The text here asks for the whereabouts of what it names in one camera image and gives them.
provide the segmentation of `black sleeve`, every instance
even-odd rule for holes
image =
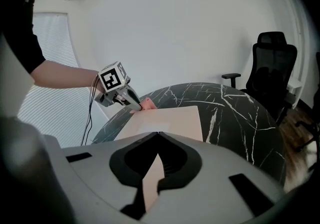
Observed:
[[[8,0],[4,6],[3,33],[15,56],[31,73],[45,61],[37,36],[33,34],[33,6],[35,0]]]

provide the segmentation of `floor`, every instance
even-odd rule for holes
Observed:
[[[303,103],[298,103],[295,109],[290,109],[287,116],[280,125],[280,131],[284,138],[286,150],[287,173],[285,179],[285,191],[304,183],[308,176],[308,168],[316,162],[316,143],[308,145],[301,152],[295,149],[306,143],[312,138],[312,135],[302,126],[295,127],[298,121],[304,121],[310,124],[312,120],[306,113]]]

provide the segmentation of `person's arm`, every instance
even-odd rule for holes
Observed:
[[[94,70],[65,66],[49,60],[30,73],[35,85],[53,89],[90,87],[97,74]],[[97,89],[104,91],[100,81]]]

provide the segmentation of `table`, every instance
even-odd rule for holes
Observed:
[[[268,111],[254,98],[229,86],[214,83],[185,83],[152,91],[149,97],[158,108],[197,105],[202,137],[206,143],[223,146],[284,184],[284,142]],[[112,141],[132,114],[120,110],[99,131],[93,143]]]

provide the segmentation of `chair armrest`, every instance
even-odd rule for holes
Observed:
[[[288,108],[292,108],[292,106],[294,105],[294,103],[296,102],[296,99],[295,99],[295,95],[288,92],[284,98],[284,104],[286,107]]]
[[[236,73],[221,75],[221,77],[224,78],[224,79],[231,79],[231,78],[236,78],[236,77],[240,77],[240,76],[241,76],[241,74],[236,74]]]

